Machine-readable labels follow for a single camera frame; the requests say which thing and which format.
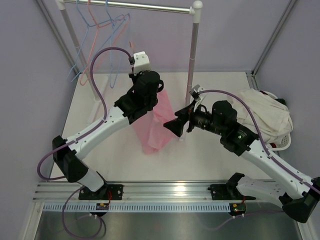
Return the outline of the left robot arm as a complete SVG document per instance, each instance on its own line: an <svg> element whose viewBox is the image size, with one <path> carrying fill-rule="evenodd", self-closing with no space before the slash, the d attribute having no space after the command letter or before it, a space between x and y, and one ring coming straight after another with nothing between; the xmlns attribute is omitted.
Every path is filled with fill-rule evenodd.
<svg viewBox="0 0 320 240"><path fill-rule="evenodd" d="M107 195L108 184L83 162L84 158L112 134L152 111L158 103L157 94L164 88L160 75L152 70L131 74L130 78L133 86L114 103L107 116L76 135L66 139L57 136L52 141L53 160L67 181L83 185L97 200Z"/></svg>

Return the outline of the cream white t shirt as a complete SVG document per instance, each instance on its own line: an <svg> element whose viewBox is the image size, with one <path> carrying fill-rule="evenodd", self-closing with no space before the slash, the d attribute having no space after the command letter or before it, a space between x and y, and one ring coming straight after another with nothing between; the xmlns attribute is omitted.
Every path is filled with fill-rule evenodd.
<svg viewBox="0 0 320 240"><path fill-rule="evenodd" d="M265 144L279 147L293 131L289 109L271 96L251 88L239 90L236 96L249 107Z"/></svg>

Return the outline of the green and white t shirt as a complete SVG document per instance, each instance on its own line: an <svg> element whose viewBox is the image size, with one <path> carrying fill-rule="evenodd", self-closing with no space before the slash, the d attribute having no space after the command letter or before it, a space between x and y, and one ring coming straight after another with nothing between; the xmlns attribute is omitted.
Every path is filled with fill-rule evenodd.
<svg viewBox="0 0 320 240"><path fill-rule="evenodd" d="M286 101L283 98L278 98L277 101L283 105L287 105Z"/></svg>

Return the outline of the left aluminium frame post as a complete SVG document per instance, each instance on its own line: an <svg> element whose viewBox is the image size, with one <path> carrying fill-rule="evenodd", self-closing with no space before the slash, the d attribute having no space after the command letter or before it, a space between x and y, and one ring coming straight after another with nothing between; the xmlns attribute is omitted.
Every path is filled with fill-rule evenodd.
<svg viewBox="0 0 320 240"><path fill-rule="evenodd" d="M36 6L38 7L39 12L41 13L42 17L44 18L49 30L53 34L53 38L58 44L58 47L60 48L64 58L67 60L69 66L71 67L71 70L74 74L79 73L79 68L75 66L76 62L74 61L60 31L57 28L57 25L53 19L53 17L50 14L49 9L47 8L45 2L43 0L34 0L33 1Z"/></svg>

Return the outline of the pink t shirt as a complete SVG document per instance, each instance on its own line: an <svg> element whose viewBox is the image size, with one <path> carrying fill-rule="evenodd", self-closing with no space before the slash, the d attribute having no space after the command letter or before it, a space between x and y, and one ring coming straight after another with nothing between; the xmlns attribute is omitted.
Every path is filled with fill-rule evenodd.
<svg viewBox="0 0 320 240"><path fill-rule="evenodd" d="M146 155L160 151L176 136L167 128L164 123L175 118L168 93L164 89L157 94L158 103L152 111L140 117L134 123L133 127Z"/></svg>

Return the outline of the white plastic basket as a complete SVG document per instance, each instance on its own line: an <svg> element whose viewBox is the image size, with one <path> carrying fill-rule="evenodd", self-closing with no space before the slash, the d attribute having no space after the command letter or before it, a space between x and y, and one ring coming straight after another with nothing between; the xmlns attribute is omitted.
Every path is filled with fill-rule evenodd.
<svg viewBox="0 0 320 240"><path fill-rule="evenodd" d="M284 151L288 149L291 145L292 139L291 139L291 134L287 134L283 136L281 139L275 141L277 148L272 148L269 144L267 146L269 148L272 148L274 152L279 152L279 151Z"/></svg>

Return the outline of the light blue hanger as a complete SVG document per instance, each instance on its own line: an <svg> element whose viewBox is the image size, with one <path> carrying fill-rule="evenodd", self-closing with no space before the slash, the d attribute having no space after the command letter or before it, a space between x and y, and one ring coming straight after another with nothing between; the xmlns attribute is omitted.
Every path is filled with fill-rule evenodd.
<svg viewBox="0 0 320 240"><path fill-rule="evenodd" d="M114 16L110 11L109 0L105 1L105 12L109 17L107 23L111 23L111 33L99 50L104 47L118 47L126 50L129 46L130 14L120 13ZM108 86L111 89L114 89L116 86L124 58L125 55L120 51L115 49L108 50L98 58L98 62L95 64L96 70L101 70L103 65L105 65L108 74Z"/></svg>
<svg viewBox="0 0 320 240"><path fill-rule="evenodd" d="M104 20L104 21L101 21L101 22L98 22L95 18L95 16L93 15L93 13L91 12L91 8L90 8L90 5L91 5L92 1L91 0L85 0L84 2L82 2L81 0L75 0L74 1L74 4L75 4L75 7L76 7L76 10L77 10L77 13L79 14L79 16L81 17L83 23L85 24L86 26L86 31L85 31L85 34L82 38L82 41L80 43L79 46L76 46L75 49L76 49L76 57L75 57L75 64L72 66L72 68L70 69L70 72L71 73L71 70L75 70L76 69L76 63L78 61L81 61L81 60L84 60L84 63L81 63L82 64L82 68L79 70L79 72L75 75L75 77L71 80L72 82L75 81L75 80L78 80L79 77L82 76L82 74L86 74L88 72L88 62L89 60L91 59L91 56L93 54L93 50L95 48L95 44L96 44L96 41L97 41L97 37L99 35L99 32L100 32L100 29L104 28L104 27L107 27L109 25L111 25L111 28L112 28L112 33L111 35L109 36L109 38L106 40L107 42L109 41L109 39L113 40L114 39L114 33L115 33L115 23L114 23L114 20L111 15L109 14L108 12L108 8L106 7L105 10L106 10L106 13L108 15L108 19ZM91 20L88 20L86 18L86 16L82 13L81 11L81 8L80 8L80 5L84 5L86 4L86 7L87 7L87 12L88 14L90 15L91 17ZM88 34L90 32L91 29L95 29L96 30L96 33L95 33L95 37L94 37L94 40L92 42L92 46L91 46L91 49L90 49L90 53L88 55L88 59L85 58L85 55L83 53L83 46L84 44L86 43L86 40L87 40L87 37L88 37Z"/></svg>

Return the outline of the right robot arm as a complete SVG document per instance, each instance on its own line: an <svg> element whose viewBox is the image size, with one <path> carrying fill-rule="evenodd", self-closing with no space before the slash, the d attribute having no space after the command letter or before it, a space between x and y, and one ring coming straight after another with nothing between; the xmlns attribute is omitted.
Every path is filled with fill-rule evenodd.
<svg viewBox="0 0 320 240"><path fill-rule="evenodd" d="M272 203L293 220L306 223L320 201L320 179L302 173L269 150L256 133L237 122L237 111L228 101L215 102L211 112L202 111L202 107L193 101L163 126L178 137L182 136L185 124L188 133L200 128L219 135L225 149L254 164L274 181L267 183L235 173L227 182L227 195Z"/></svg>

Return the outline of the pink hanger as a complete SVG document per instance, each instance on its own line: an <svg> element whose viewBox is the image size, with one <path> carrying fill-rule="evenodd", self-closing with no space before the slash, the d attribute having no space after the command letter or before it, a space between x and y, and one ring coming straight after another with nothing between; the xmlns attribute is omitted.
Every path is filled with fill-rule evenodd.
<svg viewBox="0 0 320 240"><path fill-rule="evenodd" d="M102 16L98 16L97 14L94 13L94 11L92 10L92 6L93 6L93 1L91 1L91 4L90 4L90 9L91 9L91 12L93 13L95 19L98 21L98 22L102 22L106 19L108 19L108 15L106 13L106 10L105 10L105 3L103 4L104 6L104 13L102 14ZM91 17L89 15L89 13L86 13L84 14L85 17L88 19L88 20L91 20ZM81 77L78 78L78 82L81 86L85 86L88 82L89 82L89 79L87 77L87 74L89 73L89 70L90 70L90 64L91 64L91 61L94 57L94 55L99 52L99 48L106 42L106 40L108 39L108 37L110 36L110 33L112 32L112 28L111 28L111 25L108 25L104 28L101 28L100 31L99 31L99 34L98 34L98 37L96 39L96 43L95 43L95 46L94 46L94 50L92 52L92 55L91 55L91 59L88 61L88 71L86 74L82 74ZM88 35L87 35L87 39L86 39L86 42L85 43L88 43L89 40L88 40L88 36L90 33L95 33L96 35L96 30L94 28L91 28Z"/></svg>
<svg viewBox="0 0 320 240"><path fill-rule="evenodd" d="M129 46L130 46L130 49L135 52L135 45L132 41L129 41Z"/></svg>

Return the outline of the aluminium frame post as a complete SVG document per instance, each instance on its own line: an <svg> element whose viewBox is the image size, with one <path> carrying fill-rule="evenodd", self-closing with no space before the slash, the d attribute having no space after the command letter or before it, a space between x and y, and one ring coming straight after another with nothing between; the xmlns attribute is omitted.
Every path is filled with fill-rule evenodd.
<svg viewBox="0 0 320 240"><path fill-rule="evenodd" d="M74 61L60 31L57 28L57 25L53 19L53 17L50 14L49 9L47 8L45 2L43 0L34 0L33 1L36 6L38 7L39 12L41 13L42 17L44 18L49 30L53 34L53 38L58 44L58 47L60 48L64 58L67 60L69 66L71 67L71 70L74 74L79 73L79 68L75 66L76 62Z"/></svg>
<svg viewBox="0 0 320 240"><path fill-rule="evenodd" d="M251 88L255 89L255 90L259 90L260 87L260 83L257 80L256 76L257 73L259 72L260 68L262 67L263 63L265 62L265 60L267 59L270 51L272 50L273 45L275 44L278 36L281 34L281 31L284 28L284 25L286 24L286 22L288 21L288 18L290 16L290 14L292 13L292 11L294 10L294 8L296 7L297 3L299 1L298 0L289 0L283 13L281 14L279 20L277 21L265 47L263 48L262 53L260 54L256 64L254 65L253 69L251 71L246 71L246 77L248 80L248 84Z"/></svg>

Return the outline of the aluminium mounting rail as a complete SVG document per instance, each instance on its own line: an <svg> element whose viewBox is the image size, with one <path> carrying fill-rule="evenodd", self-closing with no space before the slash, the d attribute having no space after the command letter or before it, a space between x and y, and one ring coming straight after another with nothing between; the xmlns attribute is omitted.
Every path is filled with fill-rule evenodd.
<svg viewBox="0 0 320 240"><path fill-rule="evenodd" d="M273 181L245 180L240 191L229 191L223 182L207 181L133 181L110 182L106 193L91 193L80 189L77 183L41 182L33 195L33 202L62 203L71 194L74 202L106 203L191 203L191 202L227 202L246 201L272 202L283 196L285 191Z"/></svg>

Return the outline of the silver white clothes rack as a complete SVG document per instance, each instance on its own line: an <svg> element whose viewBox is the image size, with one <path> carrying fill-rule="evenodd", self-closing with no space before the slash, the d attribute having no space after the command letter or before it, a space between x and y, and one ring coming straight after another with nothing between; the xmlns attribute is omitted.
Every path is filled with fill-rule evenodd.
<svg viewBox="0 0 320 240"><path fill-rule="evenodd" d="M160 6L160 5L148 5L148 4L135 4L135 3L126 3L126 2L109 2L109 6L112 7L121 7L121 8L132 8L132 9L142 9L142 10L149 10L149 11L158 11L158 12L173 12L173 13L182 13L182 14L189 14L193 17L192 21L192 36L191 36L191 47L190 47L190 57L189 57L189 66L188 66L188 79L187 79L187 91L189 91L192 87L193 83L193 76L194 76L194 68L195 68L195 56L196 56L196 48L197 48L197 40L198 40L198 30L199 30L199 23L201 19L201 12L203 3L200 0L196 0L193 5L189 8L179 8L179 7L171 7L171 6ZM93 93L97 98L99 98L99 101L102 103L104 115L103 117L107 116L109 113L109 109L107 109L106 102L104 100L104 97L100 90L98 89L96 82L94 80L94 66L95 62L98 59L100 55L102 55L104 52L107 52L109 50L118 50L119 52L122 52L127 55L127 58L129 60L129 57L132 57L127 50L119 47L106 47L98 51L90 65L89 65L89 73L88 73L88 79L91 84L91 88Z"/></svg>

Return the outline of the right aluminium frame post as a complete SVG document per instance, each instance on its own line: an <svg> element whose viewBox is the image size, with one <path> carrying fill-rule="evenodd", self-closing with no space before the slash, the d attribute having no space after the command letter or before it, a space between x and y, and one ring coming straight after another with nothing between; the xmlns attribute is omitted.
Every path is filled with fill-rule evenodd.
<svg viewBox="0 0 320 240"><path fill-rule="evenodd" d="M277 21L265 47L263 48L262 53L260 54L256 64L254 65L253 69L251 71L246 71L246 77L248 80L248 84L251 88L255 89L255 90L259 90L260 87L260 83L257 80L256 76L257 73L259 72L260 68L262 67L263 63L265 62L265 60L267 59L270 51L272 50L273 45L275 44L278 36L281 34L281 31L284 28L284 25L286 24L286 22L288 21L288 18L290 16L290 14L292 13L292 11L294 10L294 8L296 7L297 3L299 1L298 0L289 0L283 13L281 14L279 20Z"/></svg>

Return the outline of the dark red t shirt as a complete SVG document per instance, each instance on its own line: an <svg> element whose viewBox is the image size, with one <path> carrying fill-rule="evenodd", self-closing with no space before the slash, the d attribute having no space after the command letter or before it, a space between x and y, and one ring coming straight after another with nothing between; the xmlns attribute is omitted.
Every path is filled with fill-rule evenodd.
<svg viewBox="0 0 320 240"><path fill-rule="evenodd" d="M270 92L268 92L268 91L262 91L262 90L260 90L260 92L261 92L262 94L264 94L264 95L269 96L270 98L272 98L272 99L274 99L274 100L277 99L277 97L276 97L273 93L270 93ZM273 141L269 140L268 144L269 144L273 149L277 148L277 145L276 145L276 143L275 143L274 140L273 140Z"/></svg>

